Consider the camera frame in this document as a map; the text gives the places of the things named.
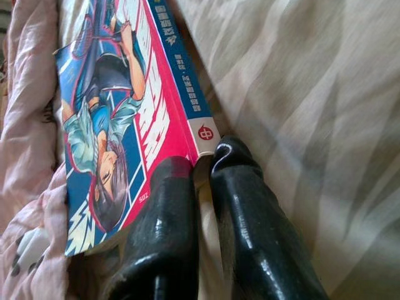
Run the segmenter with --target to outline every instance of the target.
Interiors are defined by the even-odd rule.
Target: dark hair
[[[121,143],[107,142],[107,150],[117,154],[114,172],[111,177],[112,197],[96,176],[99,199],[94,201],[94,212],[105,231],[110,231],[121,219],[128,196],[128,172],[126,169],[125,149]]]

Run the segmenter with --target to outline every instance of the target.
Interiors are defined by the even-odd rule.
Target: bedding
[[[169,2],[179,27],[185,30],[186,23],[191,33],[195,46],[183,31],[186,46],[221,134],[232,131],[249,146],[265,182],[303,235],[330,298],[397,299],[400,2]],[[58,46],[78,34],[75,25],[81,24],[86,3],[58,1]],[[57,42],[55,5],[55,0],[18,0],[14,15],[19,18],[12,19],[9,31],[9,104],[0,140],[1,231],[21,212],[0,242],[2,295],[35,295],[30,278],[43,276],[41,268],[51,268],[46,261],[52,258],[61,267],[52,269],[59,277],[47,288],[53,291],[52,284],[62,283],[60,293],[67,293],[67,261],[61,251],[66,227],[46,220],[48,203],[57,207],[58,222],[66,218],[60,201],[64,175],[59,170],[60,178],[53,177],[57,161],[63,161],[62,133],[53,122],[41,122],[52,98],[56,119],[61,118],[54,61],[49,59]],[[40,21],[38,15],[47,17]],[[59,188],[49,198],[53,201],[40,200],[49,197],[54,184]],[[222,276],[206,184],[199,194],[199,298],[224,299],[229,282]],[[25,226],[19,219],[22,209],[39,204],[44,214]],[[16,239],[36,227],[46,228],[50,236],[43,262],[23,275],[25,285],[4,284],[18,250]],[[57,234],[51,228],[58,228]],[[70,277],[97,281],[90,272],[95,261],[83,261],[87,267],[76,268],[72,260]],[[69,295],[77,293],[76,286],[70,282]],[[95,292],[84,292],[96,298]]]

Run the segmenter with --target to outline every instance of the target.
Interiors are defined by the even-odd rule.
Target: manga book
[[[72,256],[135,220],[163,159],[194,166],[219,134],[163,0],[87,1],[56,61]]]

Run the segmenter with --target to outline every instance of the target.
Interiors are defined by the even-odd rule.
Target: red circle logo
[[[206,126],[201,126],[199,131],[198,131],[199,137],[205,141],[209,141],[214,137],[214,133],[211,130],[211,128],[208,128]]]

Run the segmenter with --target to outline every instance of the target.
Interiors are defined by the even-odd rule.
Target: book spine
[[[147,0],[199,157],[214,153],[219,133],[179,31],[164,0]]]

